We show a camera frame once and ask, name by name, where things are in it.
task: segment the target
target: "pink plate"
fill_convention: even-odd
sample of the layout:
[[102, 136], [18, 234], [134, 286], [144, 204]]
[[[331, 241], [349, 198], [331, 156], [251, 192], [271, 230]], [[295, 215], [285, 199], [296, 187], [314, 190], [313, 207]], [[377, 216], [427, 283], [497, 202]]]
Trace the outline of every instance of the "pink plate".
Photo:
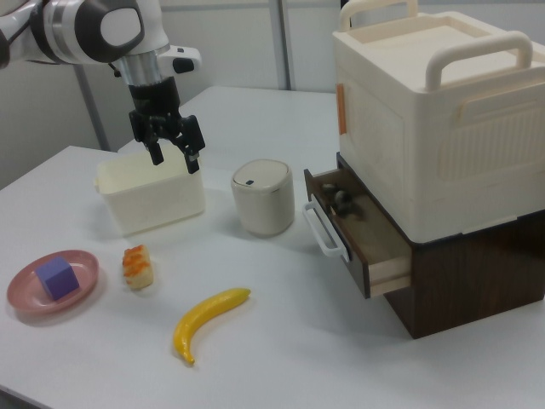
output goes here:
[[[42, 287], [34, 270], [51, 260], [61, 256], [72, 266], [79, 282], [79, 288], [54, 301]], [[13, 308], [28, 314], [49, 314], [70, 307], [81, 300], [95, 288], [99, 277], [99, 262], [87, 251], [66, 250], [38, 258], [35, 262], [20, 270], [8, 287], [8, 301]]]

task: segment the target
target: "white table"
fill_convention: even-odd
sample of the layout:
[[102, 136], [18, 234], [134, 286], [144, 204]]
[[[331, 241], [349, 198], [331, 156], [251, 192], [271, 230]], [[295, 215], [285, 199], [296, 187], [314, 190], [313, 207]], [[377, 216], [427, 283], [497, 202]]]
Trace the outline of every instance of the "white table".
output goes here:
[[[298, 207], [302, 170], [335, 168], [333, 95], [212, 88], [182, 113], [208, 142], [201, 216], [120, 238], [92, 186], [116, 154], [75, 147], [0, 191], [2, 293], [53, 251], [91, 251], [101, 266], [94, 292], [63, 314], [23, 316], [4, 298], [0, 389], [55, 409], [542, 407], [542, 302], [414, 341], [382, 297], [364, 300], [342, 262], [320, 254], [300, 212], [271, 239], [240, 227], [229, 186], [240, 165], [290, 163]], [[120, 262], [140, 243], [157, 282], [135, 293]], [[185, 366], [171, 346], [179, 318], [241, 285], [251, 299], [198, 332]]]

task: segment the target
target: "white drawer handle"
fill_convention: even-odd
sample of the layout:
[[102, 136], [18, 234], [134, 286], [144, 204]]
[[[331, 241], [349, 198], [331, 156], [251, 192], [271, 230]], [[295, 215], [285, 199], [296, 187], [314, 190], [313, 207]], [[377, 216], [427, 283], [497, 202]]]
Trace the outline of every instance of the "white drawer handle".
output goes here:
[[[316, 228], [313, 220], [311, 220], [310, 216], [308, 215], [308, 211], [310, 210], [314, 210], [314, 212], [316, 213], [316, 216], [318, 216], [318, 219], [322, 223], [323, 228], [325, 229], [327, 234], [330, 236], [330, 238], [333, 240], [336, 247], [334, 248], [328, 247], [327, 244], [324, 242], [324, 239], [318, 232], [318, 229]], [[305, 219], [307, 219], [307, 222], [310, 225], [311, 230], [313, 231], [314, 238], [316, 239], [316, 241], [318, 241], [318, 244], [320, 248], [322, 249], [322, 252], [327, 257], [341, 256], [346, 262], [349, 262], [350, 259], [348, 257], [347, 248], [342, 243], [342, 240], [339, 237], [339, 234], [337, 234], [337, 231], [331, 224], [330, 219], [328, 219], [328, 217], [325, 215], [324, 211], [322, 210], [322, 207], [319, 205], [314, 195], [311, 196], [311, 201], [303, 206], [303, 215]]]
[[437, 51], [427, 64], [426, 90], [435, 91], [441, 86], [443, 69], [458, 60], [517, 49], [517, 67], [530, 68], [533, 57], [531, 40], [522, 32], [506, 32], [477, 38], [465, 44], [453, 45]]
[[418, 0], [351, 0], [341, 10], [341, 32], [350, 30], [350, 18], [363, 11], [381, 9], [398, 3], [407, 3], [409, 17], [418, 15]]

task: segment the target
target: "open drawer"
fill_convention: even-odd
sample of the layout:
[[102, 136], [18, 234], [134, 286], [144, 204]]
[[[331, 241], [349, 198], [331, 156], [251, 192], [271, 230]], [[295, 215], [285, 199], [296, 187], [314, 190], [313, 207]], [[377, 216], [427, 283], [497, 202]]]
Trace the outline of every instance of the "open drawer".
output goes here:
[[[313, 176], [305, 170], [310, 202], [303, 214], [326, 256], [341, 256], [365, 298], [411, 284], [411, 247], [348, 169]], [[319, 233], [314, 211], [335, 243]]]

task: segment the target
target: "banana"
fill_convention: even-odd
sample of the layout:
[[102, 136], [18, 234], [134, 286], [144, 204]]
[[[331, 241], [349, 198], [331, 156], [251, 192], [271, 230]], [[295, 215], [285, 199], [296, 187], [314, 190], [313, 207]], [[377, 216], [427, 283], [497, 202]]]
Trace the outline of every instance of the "banana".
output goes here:
[[174, 331], [173, 343], [176, 351], [189, 365], [195, 363], [190, 350], [195, 332], [214, 317], [242, 304], [249, 295], [250, 290], [247, 288], [223, 291], [200, 302], [181, 318]]

